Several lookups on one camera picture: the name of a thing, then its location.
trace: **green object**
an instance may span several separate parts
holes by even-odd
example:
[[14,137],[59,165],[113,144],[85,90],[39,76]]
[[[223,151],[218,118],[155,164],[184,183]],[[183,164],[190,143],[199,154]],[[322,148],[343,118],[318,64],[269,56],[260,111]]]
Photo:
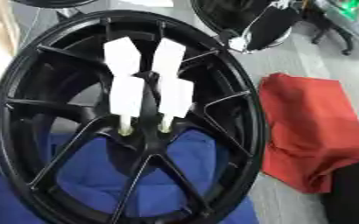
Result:
[[359,0],[341,0],[340,13],[351,20],[359,18]]

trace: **blue cloth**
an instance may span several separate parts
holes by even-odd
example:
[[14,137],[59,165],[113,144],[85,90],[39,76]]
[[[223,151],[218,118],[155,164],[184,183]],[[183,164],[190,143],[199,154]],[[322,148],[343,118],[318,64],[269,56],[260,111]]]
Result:
[[[48,147],[42,147],[42,158],[49,161],[50,147],[62,144],[69,135],[53,135]],[[203,194],[214,183],[215,141],[197,131],[188,131],[168,150],[169,156]],[[106,213],[113,211],[127,177],[117,171],[107,156],[104,139],[86,144],[60,170],[61,188],[80,202]],[[131,197],[126,213],[129,216],[153,216],[168,213],[185,205],[182,191],[161,170],[143,177]],[[43,224],[15,198],[0,176],[0,224]],[[221,224],[257,224],[249,199],[245,199]]]

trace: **red cloth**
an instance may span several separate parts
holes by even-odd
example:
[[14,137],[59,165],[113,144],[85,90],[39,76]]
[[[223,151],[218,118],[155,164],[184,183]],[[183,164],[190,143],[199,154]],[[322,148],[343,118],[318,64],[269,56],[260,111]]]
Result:
[[359,121],[339,81],[275,73],[260,97],[271,127],[265,173],[303,193],[327,193],[334,170],[359,162]]

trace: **black wheel rim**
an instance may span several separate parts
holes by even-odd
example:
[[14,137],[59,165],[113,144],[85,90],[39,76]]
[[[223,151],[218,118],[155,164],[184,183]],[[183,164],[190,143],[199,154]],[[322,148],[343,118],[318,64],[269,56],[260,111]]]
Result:
[[269,5],[269,0],[191,0],[194,11],[211,30],[238,34]]
[[13,0],[20,4],[26,4],[39,8],[71,8],[81,6],[83,4],[90,4],[96,0]]
[[[143,54],[142,71],[137,76],[148,83],[144,98],[149,100],[144,101],[152,104],[158,102],[153,90],[157,75],[150,72],[152,48],[163,37],[187,46],[179,76],[195,82],[196,104],[185,119],[176,121],[172,134],[151,137],[151,141],[160,145],[158,149],[140,150],[137,159],[131,161],[134,169],[120,200],[123,203],[113,208],[113,214],[108,214],[72,199],[60,189],[55,176],[91,138],[107,137],[137,147],[132,145],[131,138],[123,139],[113,131],[118,117],[110,115],[108,109],[112,76],[102,63],[102,44],[123,36],[133,39]],[[56,75],[59,71],[69,75]],[[96,105],[68,103],[96,83],[102,88]],[[158,119],[148,116],[149,109],[145,123]],[[54,116],[65,117],[80,126],[69,142],[60,147],[54,160],[44,166],[34,152],[39,151],[39,146],[33,138],[37,127],[32,122],[38,120],[39,131],[47,133]],[[103,11],[58,24],[24,49],[0,82],[0,168],[16,195],[35,214],[53,223],[216,223],[242,201],[255,180],[263,155],[264,127],[255,88],[239,63],[221,45],[188,24],[147,12]],[[184,130],[206,133],[229,151],[228,164],[217,182],[219,186],[211,187],[213,196],[200,196],[162,150],[163,145],[167,146]],[[151,132],[142,128],[140,131],[136,133],[144,136],[145,132]],[[148,218],[129,218],[123,214],[123,204],[147,163],[153,163],[174,180],[188,198],[187,207]]]

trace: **floor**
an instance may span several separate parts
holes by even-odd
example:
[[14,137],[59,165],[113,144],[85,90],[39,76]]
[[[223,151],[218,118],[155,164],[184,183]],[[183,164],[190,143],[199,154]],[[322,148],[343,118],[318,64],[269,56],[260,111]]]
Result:
[[[174,8],[148,8],[118,0],[100,0],[81,7],[81,10],[154,11],[178,18],[214,35],[194,15],[188,0],[174,0],[174,3]],[[22,46],[56,23],[56,17],[51,10],[37,10],[18,3],[14,3],[13,6],[23,34]],[[235,56],[255,85],[262,77],[276,72],[338,80],[359,117],[359,46],[352,55],[344,56],[340,53],[343,43],[339,37],[329,33],[318,45],[312,45],[309,39],[313,34],[314,28],[311,25],[299,23],[283,45],[251,55]],[[302,194],[266,175],[258,176],[250,197],[254,201],[261,224],[327,223],[317,195]]]

